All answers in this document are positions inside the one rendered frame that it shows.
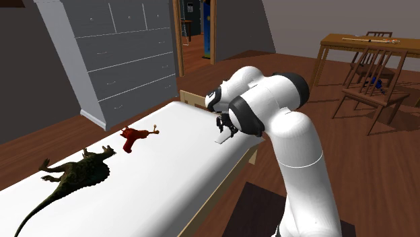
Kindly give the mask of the long pale stick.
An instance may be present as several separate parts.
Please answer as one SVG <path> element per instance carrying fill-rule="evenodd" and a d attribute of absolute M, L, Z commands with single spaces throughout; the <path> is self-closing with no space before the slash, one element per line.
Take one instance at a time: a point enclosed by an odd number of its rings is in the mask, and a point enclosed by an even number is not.
<path fill-rule="evenodd" d="M 375 42 L 375 43 L 384 43 L 384 44 L 398 44 L 399 40 L 396 39 L 382 39 L 382 40 L 372 40 L 372 39 L 361 39 L 361 38 L 342 38 L 342 40 L 358 41 L 358 42 Z"/>

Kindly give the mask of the red toy figure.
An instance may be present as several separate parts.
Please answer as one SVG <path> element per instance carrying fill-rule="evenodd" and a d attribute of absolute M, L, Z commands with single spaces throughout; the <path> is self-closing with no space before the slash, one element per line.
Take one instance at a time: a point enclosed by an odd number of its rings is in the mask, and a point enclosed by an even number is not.
<path fill-rule="evenodd" d="M 153 131 L 148 130 L 136 130 L 133 128 L 129 128 L 126 126 L 122 129 L 122 133 L 120 134 L 122 137 L 126 139 L 125 144 L 123 145 L 123 150 L 128 154 L 132 152 L 132 146 L 134 142 L 138 139 L 145 139 L 150 134 L 159 134 L 160 132 L 156 129 L 157 125 L 153 126 Z"/>

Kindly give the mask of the white flat rectangular object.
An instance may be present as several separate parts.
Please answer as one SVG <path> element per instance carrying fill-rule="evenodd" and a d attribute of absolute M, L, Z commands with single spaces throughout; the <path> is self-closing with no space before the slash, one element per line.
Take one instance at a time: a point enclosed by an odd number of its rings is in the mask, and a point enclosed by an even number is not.
<path fill-rule="evenodd" d="M 231 131 L 230 130 L 224 130 L 221 132 L 217 138 L 215 139 L 215 142 L 218 144 L 222 144 L 224 141 L 229 139 L 231 137 Z"/>

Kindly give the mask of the wooden door frame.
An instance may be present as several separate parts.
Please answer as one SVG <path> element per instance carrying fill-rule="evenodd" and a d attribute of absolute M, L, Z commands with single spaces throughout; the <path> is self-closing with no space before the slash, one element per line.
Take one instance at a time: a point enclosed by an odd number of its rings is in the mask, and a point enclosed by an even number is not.
<path fill-rule="evenodd" d="M 185 76 L 181 36 L 180 0 L 170 0 L 173 8 L 176 56 L 178 61 L 178 76 Z M 210 0 L 210 64 L 216 64 L 217 39 L 217 0 Z"/>

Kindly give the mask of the blue object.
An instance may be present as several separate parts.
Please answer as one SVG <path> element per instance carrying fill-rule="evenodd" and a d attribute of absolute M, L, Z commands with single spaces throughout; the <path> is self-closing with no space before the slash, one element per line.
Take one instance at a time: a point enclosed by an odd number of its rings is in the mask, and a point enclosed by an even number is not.
<path fill-rule="evenodd" d="M 376 89 L 379 89 L 379 91 L 382 94 L 385 94 L 385 91 L 382 89 L 382 80 L 381 79 L 376 79 L 376 77 L 373 77 L 370 81 L 365 81 L 363 86 L 367 86 L 367 85 L 374 85 L 374 87 Z"/>

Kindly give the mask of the green dinosaur toy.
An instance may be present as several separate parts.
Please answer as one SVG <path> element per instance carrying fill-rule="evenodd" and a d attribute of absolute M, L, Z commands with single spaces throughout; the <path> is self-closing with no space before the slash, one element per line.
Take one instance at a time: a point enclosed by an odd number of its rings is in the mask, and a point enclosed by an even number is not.
<path fill-rule="evenodd" d="M 115 155 L 116 152 L 107 145 L 102 147 L 102 153 L 89 152 L 83 148 L 83 159 L 78 162 L 67 162 L 54 168 L 48 168 L 50 160 L 47 158 L 38 168 L 39 171 L 45 172 L 62 172 L 59 178 L 51 175 L 42 176 L 41 179 L 50 182 L 57 182 L 57 188 L 39 205 L 37 205 L 21 222 L 17 228 L 14 237 L 18 237 L 27 221 L 37 214 L 39 211 L 50 205 L 54 201 L 62 199 L 67 195 L 85 188 L 91 187 L 105 181 L 110 175 L 109 167 L 104 163 L 104 160 Z"/>

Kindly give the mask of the wooden slat-back chair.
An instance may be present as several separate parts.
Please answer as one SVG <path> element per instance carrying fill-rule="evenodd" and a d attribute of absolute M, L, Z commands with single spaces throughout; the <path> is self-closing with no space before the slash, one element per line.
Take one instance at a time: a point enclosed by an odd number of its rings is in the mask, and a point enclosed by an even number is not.
<path fill-rule="evenodd" d="M 385 35 L 388 35 L 388 37 L 390 38 L 392 36 L 392 32 L 377 32 L 377 31 L 369 31 L 366 33 L 366 36 L 381 36 L 384 37 Z M 355 54 L 355 56 L 353 57 L 352 62 L 350 63 L 350 70 L 348 72 L 347 75 L 350 75 L 353 68 L 355 67 L 355 63 L 356 63 L 356 59 L 359 56 L 359 52 L 357 52 Z M 363 60 L 360 63 L 360 66 L 357 68 L 355 74 L 359 76 L 359 79 L 357 82 L 360 82 L 360 80 L 362 79 L 362 77 L 365 76 L 366 71 L 368 70 L 368 67 L 370 65 L 370 63 L 372 62 L 374 55 L 372 53 L 368 53 Z M 385 67 L 382 71 L 382 76 L 381 79 L 387 79 L 388 83 L 391 82 L 392 78 L 394 77 L 394 72 L 391 71 L 389 68 Z"/>
<path fill-rule="evenodd" d="M 360 82 L 357 82 L 359 76 L 355 74 L 357 68 L 360 66 L 361 61 L 363 58 L 368 54 L 372 53 L 374 55 L 372 62 L 370 63 L 366 74 Z M 405 92 L 395 92 L 394 88 L 399 79 L 400 73 L 402 71 L 403 65 L 405 63 L 405 59 L 407 57 L 407 50 L 398 50 L 395 48 L 390 47 L 379 47 L 379 46 L 368 46 L 364 49 L 362 55 L 356 59 L 355 67 L 353 68 L 350 75 L 345 78 L 345 84 L 342 92 L 342 97 L 339 100 L 338 106 L 333 112 L 333 116 L 335 116 L 341 105 L 343 104 L 346 98 L 352 99 L 356 101 L 357 104 L 362 103 L 368 106 L 372 106 L 376 109 L 375 114 L 372 119 L 372 123 L 367 130 L 367 135 L 369 135 L 377 122 L 381 112 L 389 107 L 394 106 L 393 111 L 387 121 L 387 123 L 391 123 L 396 112 L 398 111 L 400 105 L 404 101 L 404 99 L 410 96 L 409 93 Z M 384 85 L 383 80 L 381 79 L 382 71 L 386 67 L 387 62 L 392 56 L 397 56 L 399 58 L 398 67 L 396 72 L 394 73 L 394 77 L 391 80 L 389 85 Z M 385 94 L 382 94 L 379 89 L 376 89 L 374 85 L 367 85 L 363 86 L 365 81 L 370 81 L 373 77 L 376 79 L 382 80 L 382 89 L 385 91 Z"/>

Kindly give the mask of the wooden table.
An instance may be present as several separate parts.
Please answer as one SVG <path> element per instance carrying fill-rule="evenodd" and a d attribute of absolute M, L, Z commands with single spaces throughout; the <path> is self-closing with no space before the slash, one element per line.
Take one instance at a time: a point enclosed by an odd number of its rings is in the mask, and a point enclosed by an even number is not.
<path fill-rule="evenodd" d="M 361 39 L 372 39 L 372 40 L 396 39 L 396 40 L 399 40 L 400 43 L 384 44 L 384 43 L 375 43 L 375 42 L 358 42 L 358 41 L 342 40 L 342 38 L 361 38 Z M 349 35 L 349 34 L 329 34 L 323 40 L 320 41 L 320 48 L 319 48 L 318 56 L 314 65 L 314 70 L 312 72 L 311 79 L 308 82 L 310 89 L 318 85 L 329 50 L 362 52 L 365 47 L 370 46 L 370 45 L 374 45 L 374 46 L 384 45 L 384 46 L 395 48 L 398 50 L 407 50 L 408 58 L 420 59 L 420 39 L 393 38 L 393 37 L 389 38 L 389 37 L 380 37 L 380 36 L 354 36 L 354 35 Z"/>

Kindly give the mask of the white bed with wooden frame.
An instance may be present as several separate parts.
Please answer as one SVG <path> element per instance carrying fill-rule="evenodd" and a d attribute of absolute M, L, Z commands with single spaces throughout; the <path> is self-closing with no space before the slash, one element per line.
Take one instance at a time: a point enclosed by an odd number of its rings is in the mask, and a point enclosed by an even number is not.
<path fill-rule="evenodd" d="M 45 207 L 33 209 L 56 188 L 37 172 L 0 191 L 0 237 L 178 237 L 196 212 L 260 138 L 236 133 L 217 143 L 216 115 L 171 102 L 135 122 L 151 135 L 131 153 L 114 133 L 105 145 L 110 176 Z"/>

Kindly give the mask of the grey chest of drawers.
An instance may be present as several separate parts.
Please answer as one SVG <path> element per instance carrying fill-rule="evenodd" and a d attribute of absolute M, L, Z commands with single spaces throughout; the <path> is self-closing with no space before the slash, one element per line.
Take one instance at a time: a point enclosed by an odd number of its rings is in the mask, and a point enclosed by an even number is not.
<path fill-rule="evenodd" d="M 34 0 L 81 107 L 104 130 L 178 95 L 170 0 Z"/>

